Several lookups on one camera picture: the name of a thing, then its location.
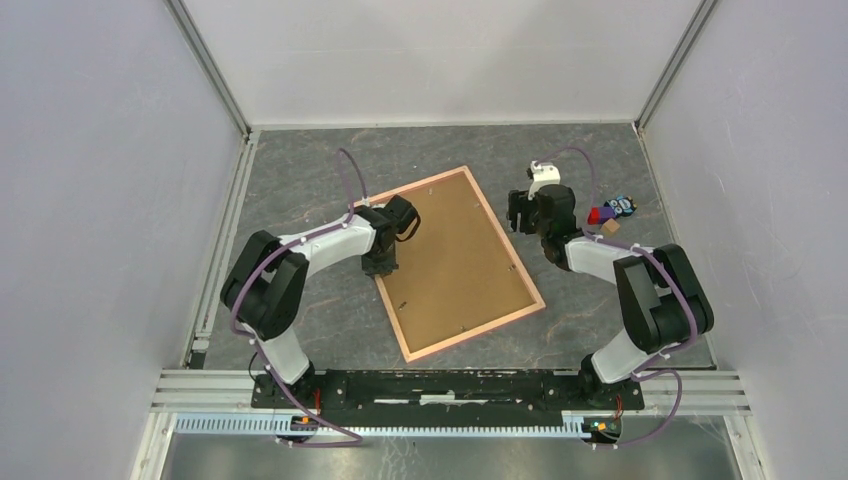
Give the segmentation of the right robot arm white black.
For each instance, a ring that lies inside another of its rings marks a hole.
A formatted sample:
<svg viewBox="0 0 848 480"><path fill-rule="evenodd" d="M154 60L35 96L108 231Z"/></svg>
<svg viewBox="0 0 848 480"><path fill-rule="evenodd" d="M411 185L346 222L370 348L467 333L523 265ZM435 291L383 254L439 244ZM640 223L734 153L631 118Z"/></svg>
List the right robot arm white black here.
<svg viewBox="0 0 848 480"><path fill-rule="evenodd" d="M560 184L508 194L511 229L537 235L551 264L616 287L623 328L585 357L578 373L580 400L602 408L617 396L618 385L645 378L645 368L658 358L709 332L714 313L681 246L626 245L584 232L574 209L572 189Z"/></svg>

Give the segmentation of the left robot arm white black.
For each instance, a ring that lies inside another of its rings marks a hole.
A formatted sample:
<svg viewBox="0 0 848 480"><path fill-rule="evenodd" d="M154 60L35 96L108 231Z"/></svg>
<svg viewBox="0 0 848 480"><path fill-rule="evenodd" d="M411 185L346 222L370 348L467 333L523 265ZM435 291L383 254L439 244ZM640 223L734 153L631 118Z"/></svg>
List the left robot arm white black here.
<svg viewBox="0 0 848 480"><path fill-rule="evenodd" d="M252 234L220 290L234 333L245 336L277 381L275 392L290 407L314 394L312 362L293 329L306 282L315 274L358 257L365 275L398 269L396 244L411 239L421 217L399 195L375 207L351 206L335 222L295 235Z"/></svg>

